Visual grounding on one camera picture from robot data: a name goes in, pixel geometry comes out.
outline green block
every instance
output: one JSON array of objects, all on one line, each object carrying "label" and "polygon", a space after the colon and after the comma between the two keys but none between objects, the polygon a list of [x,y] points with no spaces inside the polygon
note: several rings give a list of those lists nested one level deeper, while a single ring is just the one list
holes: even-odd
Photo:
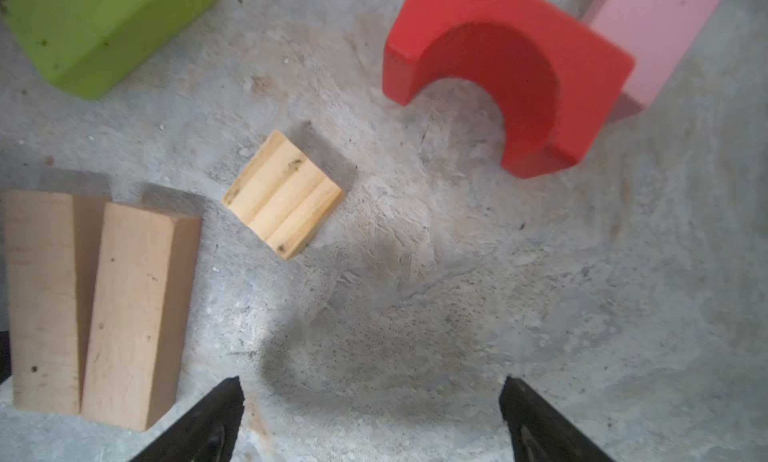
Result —
[{"label": "green block", "polygon": [[0,15],[46,81],[95,99],[215,1],[0,0]]}]

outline red arch block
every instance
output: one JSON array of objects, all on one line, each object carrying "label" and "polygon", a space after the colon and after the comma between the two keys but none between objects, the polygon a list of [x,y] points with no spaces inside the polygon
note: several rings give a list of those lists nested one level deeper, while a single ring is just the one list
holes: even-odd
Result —
[{"label": "red arch block", "polygon": [[634,60],[545,0],[406,0],[384,49],[384,93],[408,104],[446,77],[504,113],[502,167],[528,179],[587,153]]}]

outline gray concrete surface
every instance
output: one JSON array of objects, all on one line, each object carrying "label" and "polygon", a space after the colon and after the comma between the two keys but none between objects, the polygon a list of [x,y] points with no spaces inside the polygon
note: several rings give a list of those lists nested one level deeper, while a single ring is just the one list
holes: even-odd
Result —
[{"label": "gray concrete surface", "polygon": [[[174,409],[139,434],[6,381],[0,460],[126,460],[235,374],[242,461],[511,460],[507,374],[616,460],[766,460],[768,0],[724,0],[648,112],[530,181],[475,85],[382,95],[401,3],[220,0],[99,102],[0,27],[0,188],[204,214]],[[289,262],[217,202],[275,128],[349,191]]]}]

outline building block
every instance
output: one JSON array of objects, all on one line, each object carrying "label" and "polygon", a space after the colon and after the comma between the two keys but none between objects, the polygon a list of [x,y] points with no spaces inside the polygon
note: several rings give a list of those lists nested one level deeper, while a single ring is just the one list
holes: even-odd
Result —
[{"label": "building block", "polygon": [[199,239],[197,217],[107,204],[84,417],[146,430],[173,406]]},{"label": "building block", "polygon": [[406,0],[383,91],[408,104],[439,78],[479,84],[504,114],[502,167],[528,179],[586,155],[633,64],[545,0]]},{"label": "building block", "polygon": [[215,0],[0,0],[43,78],[99,98]]},{"label": "building block", "polygon": [[107,197],[3,195],[13,404],[79,414]]},{"label": "building block", "polygon": [[221,203],[287,260],[298,254],[344,198],[344,191],[274,130]]},{"label": "building block", "polygon": [[680,64],[720,0],[594,0],[585,25],[637,60],[609,121],[645,110]]}]

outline pink block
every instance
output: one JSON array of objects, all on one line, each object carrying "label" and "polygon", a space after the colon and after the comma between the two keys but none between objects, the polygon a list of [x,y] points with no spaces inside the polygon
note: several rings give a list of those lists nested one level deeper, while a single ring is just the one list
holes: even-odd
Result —
[{"label": "pink block", "polygon": [[582,21],[637,60],[608,121],[640,113],[664,84],[720,0],[594,0]]}]

